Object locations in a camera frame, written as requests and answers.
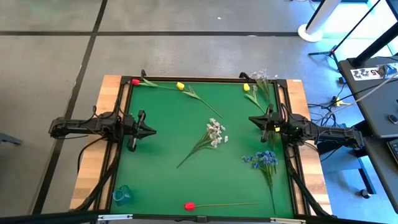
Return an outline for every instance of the black desk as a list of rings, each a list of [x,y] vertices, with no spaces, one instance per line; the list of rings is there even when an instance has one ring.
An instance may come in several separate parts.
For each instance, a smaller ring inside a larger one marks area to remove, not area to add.
[[[371,58],[362,67],[376,67],[380,64],[394,62],[396,61],[389,58]],[[384,81],[355,81],[351,74],[351,69],[355,68],[347,60],[340,61],[339,67],[353,93]],[[354,98],[357,100],[369,91],[371,90],[358,93],[354,95]],[[398,125],[392,124],[386,118],[389,114],[398,113],[397,93],[398,82],[386,83],[380,89],[360,101],[358,106],[365,121],[356,125],[362,131],[365,143],[364,154],[359,157],[369,156],[396,213],[398,213],[398,164],[392,157],[391,151],[386,144],[388,139],[383,138],[398,137]]]
[[[390,7],[393,15],[398,19],[398,0],[386,0],[387,5]]]
[[[394,63],[389,58],[371,58],[361,68],[377,67],[377,65],[385,63]],[[339,62],[340,70],[347,81],[347,84],[353,93],[361,91],[367,87],[378,85],[382,83],[383,79],[379,80],[363,80],[355,81],[351,74],[352,67],[347,60]],[[363,91],[354,95],[357,100],[372,89]],[[358,106],[369,125],[373,135],[378,138],[396,138],[398,137],[398,125],[389,121],[388,115],[394,114],[398,117],[398,82],[386,83],[380,89],[370,94],[365,99],[358,102]]]
[[[398,213],[398,164],[392,157],[387,141],[375,137],[365,137],[365,150],[372,162],[380,182]]]
[[[386,0],[390,10],[398,19],[398,0]],[[360,53],[356,58],[353,58],[352,64],[354,66],[364,65],[374,54],[386,46],[389,42],[398,36],[398,22],[392,25],[383,35],[377,38],[367,49]]]

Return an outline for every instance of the artificial flower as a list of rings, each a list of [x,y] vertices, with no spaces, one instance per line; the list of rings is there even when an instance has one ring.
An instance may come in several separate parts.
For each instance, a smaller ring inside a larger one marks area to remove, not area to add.
[[[253,74],[250,75],[250,78],[256,81],[257,86],[262,90],[264,98],[269,102],[270,89],[268,85],[266,69],[254,72]]]
[[[249,84],[247,84],[247,83],[243,84],[243,90],[244,91],[249,91],[250,90]]]
[[[213,205],[195,205],[193,202],[187,202],[184,205],[186,211],[193,211],[200,207],[215,207],[215,206],[231,206],[231,205],[258,205],[258,203],[228,203],[228,204],[213,204]]]
[[[206,133],[204,136],[195,144],[191,152],[186,156],[186,158],[177,166],[179,168],[190,156],[198,152],[201,149],[206,149],[209,147],[217,148],[218,144],[221,143],[223,137],[221,136],[221,125],[214,118],[210,118],[210,124],[206,125]],[[224,143],[228,141],[228,137],[225,136]]]
[[[207,107],[209,107],[212,111],[214,111],[218,116],[220,116],[221,118],[222,115],[220,115],[216,110],[214,110],[214,108],[212,108],[208,103],[206,103],[203,99],[201,99],[196,93],[195,91],[193,91],[193,88],[191,86],[188,86],[188,91],[183,91],[183,93],[187,94],[188,96],[194,97],[200,101],[202,101],[202,103],[206,104]]]
[[[263,173],[263,176],[266,178],[268,183],[269,192],[271,194],[272,199],[272,208],[275,213],[275,203],[274,203],[274,195],[272,193],[273,185],[272,185],[272,176],[274,172],[276,173],[276,165],[278,165],[278,160],[276,159],[276,154],[272,151],[264,151],[264,152],[256,152],[255,157],[250,156],[242,157],[242,162],[252,164],[254,169],[259,169]]]
[[[167,87],[167,86],[160,86],[158,84],[155,84],[153,82],[150,82],[148,80],[146,80],[145,78],[142,79],[144,82],[143,83],[138,83],[138,85],[141,86],[149,86],[149,87],[154,87],[154,88],[166,88],[169,90],[177,90],[176,88],[171,88],[171,87]]]
[[[184,87],[185,87],[185,85],[184,85],[183,83],[177,82],[177,88],[178,88],[179,90],[183,90]]]
[[[243,85],[243,90],[247,92],[247,93],[245,93],[245,95],[246,95],[255,105],[257,105],[263,113],[266,113],[266,112],[262,109],[262,107],[260,106],[259,102],[257,101],[257,95],[256,95],[257,87],[256,87],[255,85],[253,86],[253,94],[252,94],[252,93],[250,93],[250,91],[249,91],[249,90],[250,90],[249,84],[245,83],[245,84]]]
[[[139,85],[139,80],[138,79],[133,79],[131,83],[133,85]]]

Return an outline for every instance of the wooden board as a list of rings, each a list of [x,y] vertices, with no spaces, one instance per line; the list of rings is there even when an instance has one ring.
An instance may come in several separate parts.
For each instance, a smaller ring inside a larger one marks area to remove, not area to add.
[[[105,75],[101,90],[99,92],[97,101],[97,113],[105,111],[112,111],[116,98],[118,96],[120,75]],[[307,108],[307,100],[305,98],[303,84],[301,80],[287,80],[290,104],[292,112],[301,114],[309,118],[309,111]],[[127,95],[127,87],[124,89],[122,107],[124,108]],[[283,94],[281,94],[281,102],[284,102]],[[91,142],[98,138],[92,136],[88,140]],[[88,147],[83,155],[81,161],[81,168],[76,179],[75,190],[73,192],[70,208],[76,208],[84,199],[90,194],[100,178],[101,166],[105,154],[105,141],[99,141],[96,144]],[[326,190],[325,179],[323,177],[322,167],[319,160],[318,152],[309,146],[300,146],[301,162],[303,167],[305,185],[312,193],[317,202],[323,209],[331,214],[331,207],[328,193]],[[108,184],[103,190],[103,197],[101,199],[100,208],[105,207],[106,196],[108,194]],[[303,202],[300,190],[295,186],[295,193],[297,198],[298,212],[304,214]]]

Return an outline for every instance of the green mat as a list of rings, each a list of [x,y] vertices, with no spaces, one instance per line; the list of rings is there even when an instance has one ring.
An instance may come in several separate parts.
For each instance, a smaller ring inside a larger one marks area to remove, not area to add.
[[[175,87],[175,82],[156,82]],[[196,100],[177,90],[135,86],[129,113],[136,116],[144,109],[146,124],[157,134],[137,142],[135,152],[122,149],[115,189],[127,185],[133,193],[131,203],[111,205],[111,213],[150,215],[207,215],[220,217],[292,218],[282,142],[278,138],[275,153],[279,160],[274,175],[275,210],[265,178],[259,170],[242,163],[242,156],[270,150],[260,142],[262,132],[248,120],[262,111],[243,92],[242,84],[185,83],[214,107],[224,118]],[[271,87],[271,103],[276,105]],[[267,103],[257,94],[261,106]],[[191,156],[178,169],[176,166],[203,136],[209,118],[226,128],[229,141],[216,150],[204,149]],[[258,203],[258,205],[203,207],[185,211],[186,202],[197,205],[220,203]]]

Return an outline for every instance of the black frame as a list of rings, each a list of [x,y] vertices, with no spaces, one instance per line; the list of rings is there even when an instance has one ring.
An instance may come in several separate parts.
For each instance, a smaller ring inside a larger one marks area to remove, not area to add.
[[[120,100],[122,95],[123,95],[123,89],[124,85],[123,83],[126,83],[128,80],[132,80],[133,78],[136,79],[142,79],[143,76],[146,76],[145,71],[142,72],[141,77],[130,77],[130,76],[123,76],[121,78],[120,82],[120,87],[119,87],[119,93],[118,93],[118,99]],[[244,78],[207,78],[207,77],[147,77],[147,80],[153,81],[153,82],[195,82],[195,83],[253,83],[256,84],[254,80],[247,80]],[[271,84],[274,86],[275,90],[275,97],[276,97],[276,102],[277,102],[277,107],[278,107],[278,112],[280,113],[281,116],[283,116],[283,110],[280,105],[280,94],[279,94],[279,87],[282,88],[283,91],[283,97],[285,99],[285,104],[288,107],[288,109],[291,111],[290,107],[290,99],[289,99],[289,94],[287,91],[287,82],[286,80],[269,80]],[[130,108],[130,103],[131,103],[131,97],[133,94],[134,86],[129,85],[129,89],[127,92],[127,97],[126,97],[126,103],[123,112],[125,114],[128,114],[129,108]],[[105,157],[107,157],[107,161],[104,158],[103,162],[103,168],[101,170],[101,177],[103,176],[103,170],[105,167],[108,166],[109,162],[109,155],[111,153],[111,146],[106,148],[105,152]],[[283,143],[283,148],[284,150],[287,150],[287,145]],[[302,164],[300,160],[300,152],[297,149],[297,156],[295,157],[295,163],[296,163],[296,169],[299,177],[301,180],[304,182],[303,178],[303,171],[302,171]],[[118,144],[116,151],[121,152],[122,150],[122,144]],[[117,153],[119,155],[118,158],[116,158],[117,161],[117,166],[119,165],[119,160],[120,160],[120,155],[121,153]],[[117,169],[115,173],[110,177],[111,182],[109,183],[109,189],[108,189],[108,194],[107,199],[106,199],[106,208],[105,210],[110,212],[111,208],[111,199],[112,199],[112,192],[115,187],[116,183],[116,176],[117,176]],[[295,189],[294,189],[294,180],[291,178],[291,176],[288,174],[288,183],[289,183],[289,192],[290,192],[290,199],[292,202],[292,209],[293,209],[293,214],[294,216],[299,215],[298,213],[298,208],[297,208],[297,199],[296,199],[296,194],[295,194]],[[95,201],[95,206],[99,205],[99,201],[101,200],[102,194],[99,194],[97,196],[97,199]],[[310,215],[310,209],[309,209],[309,204],[305,200],[305,197],[302,195],[302,200],[304,204],[304,212],[306,215]],[[153,220],[176,220],[176,221],[183,221],[183,220],[188,220],[188,221],[194,221],[194,222],[210,222],[210,221],[234,221],[234,222],[270,222],[270,218],[252,218],[252,217],[209,217],[209,216],[185,216],[185,215],[147,215],[147,214],[134,214],[135,219],[153,219]]]

